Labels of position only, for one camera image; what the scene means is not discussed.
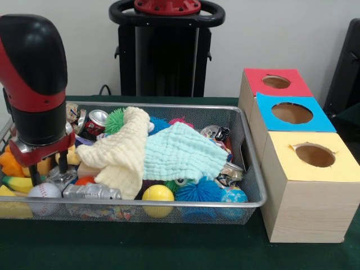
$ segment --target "wire mesh basket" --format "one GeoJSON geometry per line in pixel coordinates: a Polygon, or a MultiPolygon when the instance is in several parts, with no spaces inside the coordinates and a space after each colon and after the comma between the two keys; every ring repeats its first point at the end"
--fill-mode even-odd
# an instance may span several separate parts
{"type": "MultiPolygon", "coordinates": [[[[134,103],[77,102],[81,108],[91,111],[101,109],[110,113],[117,108],[136,106],[149,115],[170,121],[185,116],[196,130],[209,125],[219,125],[231,130],[233,163],[242,167],[244,179],[241,189],[248,202],[188,202],[188,201],[142,201],[99,199],[53,199],[34,197],[0,196],[0,218],[43,219],[54,221],[127,221],[163,223],[218,223],[245,224],[255,209],[266,201],[266,191],[259,164],[256,159],[245,114],[237,107],[197,105],[157,105],[134,103]],[[47,209],[42,215],[31,209],[47,209]],[[153,218],[153,213],[169,213],[164,218],[153,218]]],[[[12,121],[0,132],[2,146],[10,137],[12,121]]]]}

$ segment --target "stacked wooden boxes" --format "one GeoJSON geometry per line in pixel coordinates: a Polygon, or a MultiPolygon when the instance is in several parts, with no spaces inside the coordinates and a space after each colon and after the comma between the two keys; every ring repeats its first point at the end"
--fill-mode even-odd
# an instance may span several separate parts
{"type": "Polygon", "coordinates": [[[270,242],[342,242],[360,202],[360,166],[296,70],[245,69],[270,242]]]}

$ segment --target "yellow toy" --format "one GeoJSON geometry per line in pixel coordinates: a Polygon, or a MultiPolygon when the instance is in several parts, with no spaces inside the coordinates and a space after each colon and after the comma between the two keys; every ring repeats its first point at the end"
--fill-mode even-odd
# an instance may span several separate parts
{"type": "MultiPolygon", "coordinates": [[[[6,186],[0,187],[0,196],[15,197],[15,193],[6,186]]],[[[0,201],[0,217],[1,218],[32,218],[33,212],[29,205],[25,202],[0,201]]]]}
{"type": "MultiPolygon", "coordinates": [[[[59,157],[60,157],[60,154],[57,153],[55,155],[55,160],[56,160],[57,163],[59,163],[59,157]]],[[[69,149],[68,149],[67,163],[69,165],[75,165],[75,166],[80,164],[79,156],[75,153],[75,145],[69,147],[69,149]]]]}
{"type": "Polygon", "coordinates": [[[2,179],[2,183],[12,190],[23,193],[29,193],[29,191],[33,188],[31,178],[25,177],[5,176],[2,179]]]}
{"type": "MultiPolygon", "coordinates": [[[[38,172],[41,176],[46,176],[51,170],[51,158],[48,157],[42,161],[40,161],[37,165],[38,172]]],[[[29,168],[23,167],[22,172],[26,177],[30,177],[29,168]]]]}
{"type": "MultiPolygon", "coordinates": [[[[172,191],[162,184],[149,187],[142,195],[143,201],[174,201],[172,191]]],[[[173,210],[172,206],[143,206],[144,211],[152,218],[165,218],[173,210]]]]}

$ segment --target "light blue towel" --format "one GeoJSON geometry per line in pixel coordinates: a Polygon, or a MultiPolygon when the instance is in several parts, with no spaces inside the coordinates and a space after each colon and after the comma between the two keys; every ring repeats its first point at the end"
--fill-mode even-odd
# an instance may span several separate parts
{"type": "Polygon", "coordinates": [[[147,138],[143,179],[214,179],[224,167],[227,155],[199,132],[177,122],[147,138]]]}

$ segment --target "black cable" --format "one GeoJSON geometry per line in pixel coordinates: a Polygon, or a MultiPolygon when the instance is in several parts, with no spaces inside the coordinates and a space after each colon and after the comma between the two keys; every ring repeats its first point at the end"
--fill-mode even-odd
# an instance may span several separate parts
{"type": "Polygon", "coordinates": [[[99,92],[99,95],[100,95],[100,96],[102,95],[102,91],[104,91],[104,88],[107,89],[107,92],[108,92],[109,96],[111,96],[111,91],[110,91],[110,88],[109,88],[109,86],[108,86],[107,84],[104,84],[104,85],[101,87],[100,92],[99,92]]]}

